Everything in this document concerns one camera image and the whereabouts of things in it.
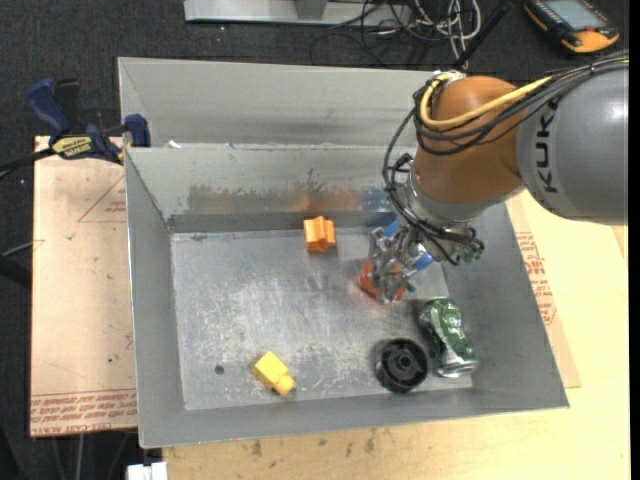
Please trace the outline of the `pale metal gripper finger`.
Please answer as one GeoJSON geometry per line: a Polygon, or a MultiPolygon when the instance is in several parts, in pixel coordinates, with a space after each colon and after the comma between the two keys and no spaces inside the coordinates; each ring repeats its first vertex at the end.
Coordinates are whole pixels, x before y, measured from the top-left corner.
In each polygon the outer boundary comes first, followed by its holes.
{"type": "Polygon", "coordinates": [[[414,292],[414,286],[409,282],[409,277],[407,273],[402,270],[394,271],[394,290],[393,295],[395,300],[401,300],[406,291],[409,293],[414,292]]]}
{"type": "Polygon", "coordinates": [[[375,268],[371,272],[371,286],[376,300],[383,303],[390,303],[393,300],[392,281],[393,277],[385,269],[375,268]]]}

